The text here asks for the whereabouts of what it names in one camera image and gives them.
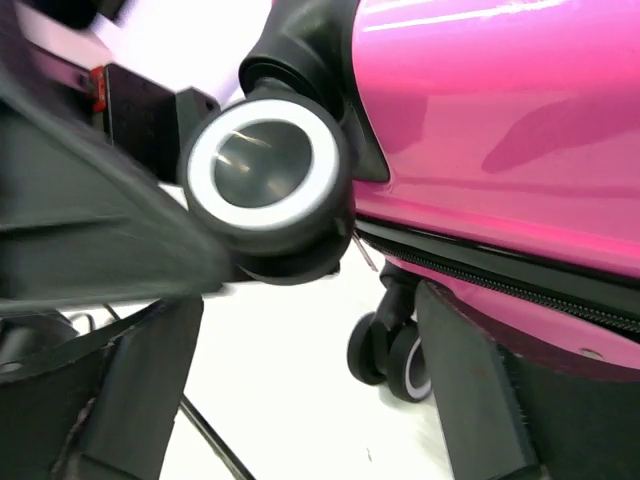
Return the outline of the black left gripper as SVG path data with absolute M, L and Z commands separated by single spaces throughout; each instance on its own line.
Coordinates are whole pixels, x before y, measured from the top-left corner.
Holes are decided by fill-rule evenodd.
M 90 71 L 93 122 L 163 183 L 217 100 L 114 63 Z M 1 75 L 5 312 L 220 290 L 224 249 L 131 160 L 76 119 L 37 71 Z

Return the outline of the pink suitcase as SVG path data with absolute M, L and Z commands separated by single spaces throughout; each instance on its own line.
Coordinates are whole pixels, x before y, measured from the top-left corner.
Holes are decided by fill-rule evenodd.
M 265 283 L 384 254 L 358 381 L 435 394 L 423 281 L 639 372 L 637 2 L 277 1 L 238 75 L 184 150 L 188 205 Z

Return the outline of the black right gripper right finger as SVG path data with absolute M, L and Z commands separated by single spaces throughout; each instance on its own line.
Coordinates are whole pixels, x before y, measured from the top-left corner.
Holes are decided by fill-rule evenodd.
M 457 479 L 636 479 L 639 372 L 589 359 L 423 281 L 418 326 Z

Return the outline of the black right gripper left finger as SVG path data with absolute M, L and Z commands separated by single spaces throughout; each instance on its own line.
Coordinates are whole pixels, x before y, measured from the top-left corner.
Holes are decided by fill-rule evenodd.
M 2 371 L 2 478 L 158 478 L 203 308 L 160 300 Z

